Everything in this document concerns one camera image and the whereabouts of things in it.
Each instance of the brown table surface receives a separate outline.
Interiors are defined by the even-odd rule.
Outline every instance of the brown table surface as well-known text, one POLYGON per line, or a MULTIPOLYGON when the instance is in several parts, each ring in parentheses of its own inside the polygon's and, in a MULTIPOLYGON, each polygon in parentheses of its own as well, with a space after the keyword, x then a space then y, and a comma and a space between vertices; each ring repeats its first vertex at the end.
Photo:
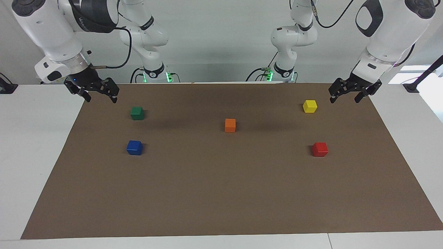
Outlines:
POLYGON ((117 104, 92 94, 22 239, 443 230, 370 99, 330 104, 327 88, 120 85, 117 104), (131 120, 133 106, 145 120, 131 120), (315 142, 326 157, 312 156, 315 142))

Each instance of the green light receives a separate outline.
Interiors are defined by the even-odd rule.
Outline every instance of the green light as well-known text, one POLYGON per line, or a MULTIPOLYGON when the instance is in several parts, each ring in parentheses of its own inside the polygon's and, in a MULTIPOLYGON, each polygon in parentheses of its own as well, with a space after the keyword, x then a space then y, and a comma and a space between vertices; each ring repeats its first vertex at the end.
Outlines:
POLYGON ((174 78, 173 78, 173 77, 171 76, 171 74, 168 73, 168 72, 166 72, 166 78, 167 78, 168 83, 171 83, 171 82, 174 81, 174 78))
POLYGON ((274 76, 274 72, 269 71, 268 75, 266 76, 266 81, 272 81, 273 76, 274 76))

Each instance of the cube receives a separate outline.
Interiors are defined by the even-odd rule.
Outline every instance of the cube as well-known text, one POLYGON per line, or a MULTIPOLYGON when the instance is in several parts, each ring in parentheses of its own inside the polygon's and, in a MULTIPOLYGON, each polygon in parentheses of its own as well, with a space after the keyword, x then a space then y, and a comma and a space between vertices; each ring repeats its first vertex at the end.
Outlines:
POLYGON ((143 120, 144 119, 144 111, 143 108, 136 106, 131 109, 131 118, 132 120, 143 120))
POLYGON ((143 144, 140 141, 131 140, 126 147, 126 151, 133 156, 140 156, 143 150, 143 144))
POLYGON ((235 132, 235 118, 227 118, 225 119, 225 132, 234 133, 235 132))
POLYGON ((306 100, 303 104, 305 113, 315 113, 317 110, 317 102, 315 100, 306 100))
POLYGON ((324 157, 329 152, 326 143, 315 143, 312 146, 312 155, 316 157, 324 157))

